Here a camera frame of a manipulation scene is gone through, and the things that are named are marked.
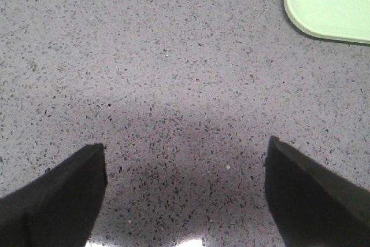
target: speckled gray floor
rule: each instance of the speckled gray floor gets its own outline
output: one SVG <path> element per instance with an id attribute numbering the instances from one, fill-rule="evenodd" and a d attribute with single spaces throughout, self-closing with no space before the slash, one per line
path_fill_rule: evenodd
<path id="1" fill-rule="evenodd" d="M 0 0 L 0 51 L 0 194 L 104 143 L 92 243 L 283 246 L 270 135 L 370 189 L 370 47 L 282 0 Z"/>

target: light green tray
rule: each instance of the light green tray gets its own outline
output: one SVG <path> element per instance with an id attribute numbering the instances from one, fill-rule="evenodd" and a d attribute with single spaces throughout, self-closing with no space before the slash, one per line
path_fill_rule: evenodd
<path id="1" fill-rule="evenodd" d="M 284 0 L 290 20 L 325 39 L 370 43 L 370 0 Z"/>

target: floor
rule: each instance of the floor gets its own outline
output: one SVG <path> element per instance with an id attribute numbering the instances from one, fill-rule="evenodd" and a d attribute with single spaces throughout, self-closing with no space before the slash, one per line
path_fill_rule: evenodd
<path id="1" fill-rule="evenodd" d="M 370 189 L 370 48 L 283 0 L 0 0 L 0 50 L 0 197 L 104 143 L 91 246 L 284 246 L 271 135 Z"/>

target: green plastic object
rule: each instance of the green plastic object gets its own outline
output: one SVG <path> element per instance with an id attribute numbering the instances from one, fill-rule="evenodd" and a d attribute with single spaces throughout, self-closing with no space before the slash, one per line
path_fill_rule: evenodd
<path id="1" fill-rule="evenodd" d="M 304 33 L 370 44 L 370 0 L 284 0 L 284 6 Z"/>

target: terrazzo floor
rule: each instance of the terrazzo floor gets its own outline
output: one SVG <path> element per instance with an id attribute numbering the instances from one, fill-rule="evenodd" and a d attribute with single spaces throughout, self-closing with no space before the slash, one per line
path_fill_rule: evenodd
<path id="1" fill-rule="evenodd" d="M 88 245 L 284 246 L 269 137 L 370 189 L 369 64 L 282 0 L 0 0 L 0 197 L 102 142 Z"/>

